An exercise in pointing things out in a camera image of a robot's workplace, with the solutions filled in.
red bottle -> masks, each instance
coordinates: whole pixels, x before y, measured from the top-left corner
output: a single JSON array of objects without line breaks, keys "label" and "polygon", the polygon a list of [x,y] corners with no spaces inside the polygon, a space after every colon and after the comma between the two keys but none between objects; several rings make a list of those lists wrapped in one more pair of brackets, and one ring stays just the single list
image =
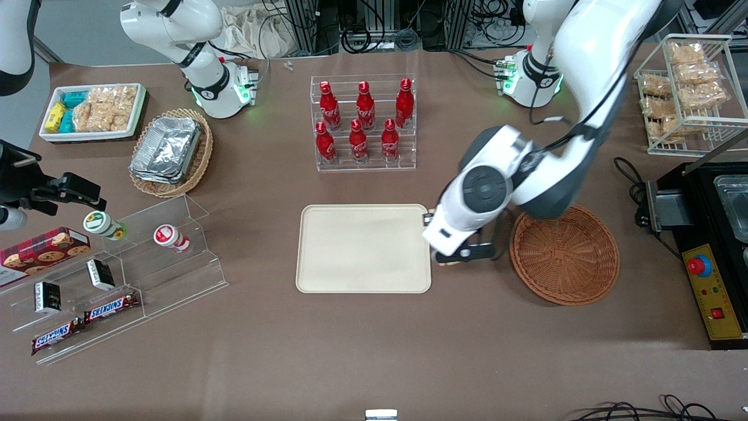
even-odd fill
[{"label": "red bottle", "polygon": [[317,150],[322,157],[322,163],[327,166],[337,164],[334,140],[332,135],[328,133],[327,126],[323,121],[320,121],[314,128],[317,132]]},{"label": "red bottle", "polygon": [[361,127],[364,130],[374,128],[374,98],[369,93],[369,83],[367,81],[358,83],[358,99],[356,100],[358,108],[358,119],[361,120]]},{"label": "red bottle", "polygon": [[381,155],[386,163],[393,163],[399,157],[397,145],[400,136],[395,131],[395,121],[388,118],[384,121],[384,132],[381,133]]},{"label": "red bottle", "polygon": [[410,127],[413,124],[413,108],[415,107],[415,99],[413,98],[413,81],[407,77],[400,81],[400,92],[397,94],[395,99],[395,123],[397,127]]},{"label": "red bottle", "polygon": [[348,141],[351,142],[351,151],[353,160],[356,163],[363,164],[369,160],[369,148],[367,148],[367,135],[362,131],[361,122],[354,118],[351,121],[351,135]]},{"label": "red bottle", "polygon": [[330,130],[340,129],[340,107],[337,98],[332,94],[330,82],[322,81],[319,83],[319,91],[322,92],[322,98],[319,99],[319,108],[322,109],[322,118]]}]

small black box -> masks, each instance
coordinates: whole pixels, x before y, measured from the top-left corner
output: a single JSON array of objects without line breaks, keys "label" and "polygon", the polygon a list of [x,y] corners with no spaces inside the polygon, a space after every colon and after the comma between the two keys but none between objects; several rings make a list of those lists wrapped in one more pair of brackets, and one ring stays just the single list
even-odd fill
[{"label": "small black box", "polygon": [[59,313],[61,310],[60,286],[48,282],[37,282],[34,285],[34,311],[48,315]]},{"label": "small black box", "polygon": [[106,263],[93,258],[86,265],[93,286],[104,291],[114,288],[114,277],[112,277],[111,270]]}]

white cloth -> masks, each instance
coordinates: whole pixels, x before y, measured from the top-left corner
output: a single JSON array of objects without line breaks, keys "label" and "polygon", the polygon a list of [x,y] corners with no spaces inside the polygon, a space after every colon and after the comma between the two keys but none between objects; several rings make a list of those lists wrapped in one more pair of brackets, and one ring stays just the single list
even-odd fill
[{"label": "white cloth", "polygon": [[[279,58],[296,51],[296,42],[292,33],[293,26],[279,13],[288,14],[283,1],[265,1],[248,6],[223,6],[221,15],[224,18],[224,49],[234,52],[251,53],[257,58]],[[260,51],[260,37],[263,48]]]}]

round wicker basket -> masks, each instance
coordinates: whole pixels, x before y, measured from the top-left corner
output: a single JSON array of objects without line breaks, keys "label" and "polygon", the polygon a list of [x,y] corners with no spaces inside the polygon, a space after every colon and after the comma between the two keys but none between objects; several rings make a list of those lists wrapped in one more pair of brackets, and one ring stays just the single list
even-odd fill
[{"label": "round wicker basket", "polygon": [[558,219],[515,222],[512,264],[540,297],[563,306],[583,306],[605,296],[619,272],[618,246],[602,221],[581,206]]},{"label": "round wicker basket", "polygon": [[[130,173],[130,179],[132,179],[132,182],[135,184],[135,187],[137,187],[138,190],[142,191],[143,193],[154,195],[156,197],[168,199],[171,197],[179,196],[183,193],[187,193],[195,186],[197,186],[198,182],[200,182],[200,179],[205,174],[205,170],[208,168],[210,154],[213,152],[213,134],[210,133],[210,127],[208,127],[208,122],[205,120],[205,118],[191,109],[175,109],[172,111],[167,111],[161,114],[159,117],[190,117],[195,121],[198,121],[202,129],[200,132],[200,138],[198,139],[199,143],[194,150],[194,155],[192,155],[192,162],[190,163],[190,167],[187,172],[187,178],[182,183],[155,183],[153,181],[141,180],[140,178],[134,176],[133,173]],[[135,154],[138,152],[138,149],[143,143],[145,133],[148,131],[148,129],[150,129],[154,121],[156,121],[155,118],[150,123],[148,123],[148,125],[141,132],[141,135],[138,137],[138,142],[135,143],[135,150],[132,152],[133,156],[135,156]]]}]

table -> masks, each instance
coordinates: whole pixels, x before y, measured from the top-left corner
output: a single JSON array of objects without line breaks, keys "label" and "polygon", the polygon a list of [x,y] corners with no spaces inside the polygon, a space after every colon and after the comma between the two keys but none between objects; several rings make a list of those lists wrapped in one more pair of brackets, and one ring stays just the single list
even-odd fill
[{"label": "table", "polygon": [[[658,178],[681,162],[645,153],[635,86],[577,200],[607,225],[620,248],[619,280],[602,301],[551,305],[524,286],[508,256],[434,266],[425,294],[315,295],[294,285],[305,206],[431,207],[486,127],[511,124],[544,144],[565,127],[531,127],[526,109],[498,97],[490,79],[446,53],[292,62],[293,72],[272,63],[257,106],[209,120],[215,149],[191,195],[211,212],[206,236],[230,287],[49,367],[28,357],[29,338],[0,325],[4,420],[50,414],[76,420],[360,420],[367,408],[397,408],[402,420],[562,420],[601,402],[659,409],[661,393],[703,403],[718,416],[740,416],[748,405],[746,354],[706,351],[683,264],[634,225],[629,183],[611,162],[626,157],[644,178]],[[50,69],[52,87],[142,83],[150,92],[145,121],[169,109],[196,108],[177,66]],[[418,81],[417,169],[319,174],[310,137],[310,77],[404,71],[415,72]],[[536,118],[574,112],[564,89]],[[47,174],[72,171],[101,184],[107,211],[122,217],[158,202],[129,179],[132,146],[54,146],[34,139],[31,148],[44,157]],[[30,213],[27,228],[3,233],[0,246],[55,226],[79,226],[87,212],[63,205],[56,218]]]}]

